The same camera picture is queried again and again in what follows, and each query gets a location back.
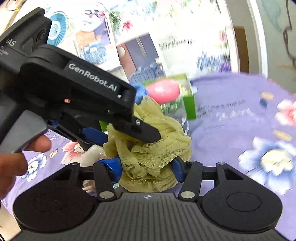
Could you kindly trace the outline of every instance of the human hand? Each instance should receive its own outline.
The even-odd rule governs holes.
[[[26,150],[47,152],[51,141],[46,136],[40,136],[32,141]],[[0,199],[5,198],[15,184],[16,176],[21,176],[28,169],[23,153],[0,154]]]

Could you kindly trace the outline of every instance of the plastic egg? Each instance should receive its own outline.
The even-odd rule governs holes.
[[[179,84],[175,80],[166,79],[155,82],[146,87],[150,97],[158,104],[165,104],[176,100],[180,95]]]

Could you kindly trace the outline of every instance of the floral pattern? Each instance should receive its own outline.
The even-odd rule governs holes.
[[[197,69],[200,71],[207,70],[210,72],[231,72],[230,56],[208,56],[207,53],[202,53],[202,56],[198,57]]]
[[[43,168],[46,162],[47,160],[46,156],[44,156],[44,153],[33,157],[30,161],[28,161],[28,170],[23,176],[21,176],[21,178],[27,178],[27,182],[32,181],[36,177],[38,170]]]
[[[284,99],[278,104],[278,109],[280,112],[275,114],[276,120],[282,126],[295,126],[296,125],[296,102]]]
[[[221,42],[223,42],[223,43],[227,42],[226,32],[225,31],[220,31],[219,32],[219,38],[220,38]]]
[[[281,195],[292,188],[296,177],[296,148],[284,141],[272,142],[255,137],[253,149],[246,150],[239,157],[239,166],[247,175],[273,192]]]
[[[63,151],[66,151],[61,164],[68,165],[73,158],[80,157],[84,152],[83,148],[79,145],[78,142],[70,141],[63,146]]]
[[[173,18],[177,19],[181,15],[193,15],[196,9],[201,8],[201,0],[143,0],[135,1],[129,0],[128,2],[118,4],[116,7],[110,9],[110,19],[112,27],[117,36],[120,36],[124,29],[124,23],[127,21],[155,21],[157,18]],[[215,0],[210,0],[215,11],[219,11]]]
[[[292,141],[293,137],[284,131],[273,130],[272,133],[280,140]]]
[[[126,22],[124,22],[124,23],[123,23],[123,27],[122,27],[122,31],[123,31],[123,30],[128,31],[129,29],[131,29],[132,26],[133,26],[133,25],[132,25],[132,23],[131,23],[130,21],[126,21]]]

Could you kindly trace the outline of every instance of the metal pin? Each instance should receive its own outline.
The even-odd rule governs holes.
[[[180,196],[183,197],[183,198],[189,199],[189,198],[194,198],[195,193],[190,192],[190,191],[185,191],[185,192],[182,192]]]
[[[141,121],[139,119],[136,119],[136,125],[139,126],[141,124]]]
[[[109,198],[114,197],[114,193],[110,192],[110,191],[104,191],[104,192],[100,193],[100,197],[104,198],[104,199],[109,199]]]

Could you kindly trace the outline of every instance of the finger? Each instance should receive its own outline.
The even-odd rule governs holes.
[[[0,190],[0,200],[5,198],[6,195],[10,192],[10,190],[13,188],[14,184],[15,184],[15,177],[10,177],[11,180],[10,180],[10,186],[7,188],[7,189],[3,189],[3,190]]]
[[[26,148],[26,150],[47,152],[52,147],[51,141],[46,136],[40,136],[36,140],[32,141]]]
[[[0,90],[4,90],[7,86],[12,86],[16,82],[16,76],[13,73],[0,70]]]
[[[9,192],[15,184],[15,176],[13,177],[0,177],[0,190]]]
[[[28,170],[28,163],[22,153],[0,155],[0,177],[21,176]]]

